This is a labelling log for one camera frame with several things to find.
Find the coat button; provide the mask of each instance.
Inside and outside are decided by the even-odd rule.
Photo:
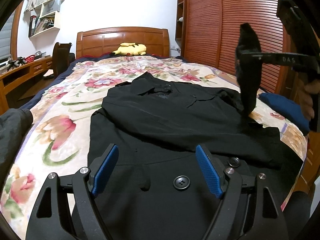
[[[173,186],[176,190],[186,190],[190,186],[190,179],[187,176],[179,176],[173,180]]]
[[[237,168],[240,166],[240,160],[237,157],[231,157],[228,160],[228,164],[233,167],[233,168]]]

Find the pikachu plush toy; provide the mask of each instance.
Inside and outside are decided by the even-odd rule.
[[[135,43],[121,43],[118,50],[112,52],[115,55],[121,54],[126,56],[145,55],[147,47],[143,44],[136,45]]]

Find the silver bolt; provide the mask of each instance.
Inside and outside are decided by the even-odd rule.
[[[56,174],[55,174],[54,172],[51,172],[51,173],[48,175],[48,178],[49,178],[49,179],[53,179],[55,176],[56,176]]]
[[[234,174],[235,173],[235,169],[234,168],[226,168],[226,173],[228,174]]]
[[[89,171],[89,169],[87,167],[83,167],[80,169],[80,173],[82,174],[86,174]]]
[[[264,173],[259,173],[258,176],[260,179],[266,179],[266,177],[267,177]]]

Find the dark gray sleeve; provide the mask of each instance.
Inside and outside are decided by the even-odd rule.
[[[22,139],[33,122],[28,109],[9,109],[0,116],[0,185],[10,171]]]

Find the person's arm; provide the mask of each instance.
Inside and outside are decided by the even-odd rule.
[[[313,80],[313,82],[305,85],[299,89],[299,101],[303,115],[309,121],[315,117],[313,111],[313,103],[310,94],[320,93],[320,80]]]

